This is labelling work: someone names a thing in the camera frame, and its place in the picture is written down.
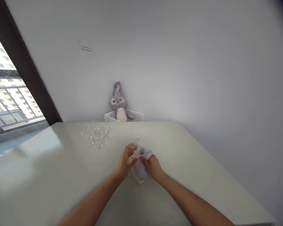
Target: window frame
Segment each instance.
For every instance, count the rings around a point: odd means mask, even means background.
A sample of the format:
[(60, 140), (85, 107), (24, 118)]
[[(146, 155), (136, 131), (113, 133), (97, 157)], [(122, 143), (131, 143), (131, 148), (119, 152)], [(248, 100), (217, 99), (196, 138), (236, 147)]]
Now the window frame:
[(48, 124), (62, 122), (5, 1), (0, 0), (0, 42)]

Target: hand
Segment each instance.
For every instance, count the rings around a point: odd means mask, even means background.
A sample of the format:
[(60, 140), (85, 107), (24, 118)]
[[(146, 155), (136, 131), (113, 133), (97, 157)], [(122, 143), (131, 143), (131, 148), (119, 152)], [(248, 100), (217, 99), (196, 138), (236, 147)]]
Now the hand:
[(119, 166), (115, 171), (115, 174), (123, 181), (126, 176), (129, 174), (133, 165), (138, 161), (139, 156), (135, 156), (129, 161), (129, 157), (133, 155), (133, 152), (137, 149), (137, 145), (133, 146), (134, 144), (128, 144), (125, 147), (125, 150), (120, 157)]
[(140, 157), (140, 160), (146, 167), (147, 172), (150, 176), (158, 183), (163, 180), (164, 176), (166, 175), (164, 171), (161, 169), (160, 164), (156, 156), (153, 154), (147, 161), (145, 158)]

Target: forearm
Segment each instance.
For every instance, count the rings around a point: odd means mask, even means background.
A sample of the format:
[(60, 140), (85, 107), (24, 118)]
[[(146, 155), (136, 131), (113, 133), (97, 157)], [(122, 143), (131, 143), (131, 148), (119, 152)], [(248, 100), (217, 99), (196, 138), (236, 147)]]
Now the forearm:
[(234, 225), (217, 209), (168, 175), (164, 174), (158, 183), (172, 196), (193, 226)]
[(116, 173), (110, 176), (76, 206), (58, 226), (95, 225), (109, 199), (122, 181), (122, 178)]

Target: light switch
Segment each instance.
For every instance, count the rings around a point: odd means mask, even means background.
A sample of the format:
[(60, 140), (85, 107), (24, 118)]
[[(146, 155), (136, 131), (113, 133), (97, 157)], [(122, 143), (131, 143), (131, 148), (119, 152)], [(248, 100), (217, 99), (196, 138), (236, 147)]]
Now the light switch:
[(91, 51), (90, 41), (80, 39), (81, 49)]

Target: left hand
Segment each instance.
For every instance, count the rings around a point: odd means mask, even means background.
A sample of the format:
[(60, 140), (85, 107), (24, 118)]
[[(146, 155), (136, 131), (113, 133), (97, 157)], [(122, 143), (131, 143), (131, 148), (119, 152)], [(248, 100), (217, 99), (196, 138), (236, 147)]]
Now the left hand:
[(121, 180), (124, 180), (127, 175), (129, 174), (131, 168), (133, 165), (138, 161), (139, 156), (135, 156), (129, 161), (129, 157), (133, 155), (133, 152), (137, 149), (137, 146), (133, 146), (134, 144), (128, 144), (125, 147), (125, 150), (120, 157), (119, 166), (117, 167), (117, 170), (115, 171), (115, 174), (120, 177)]

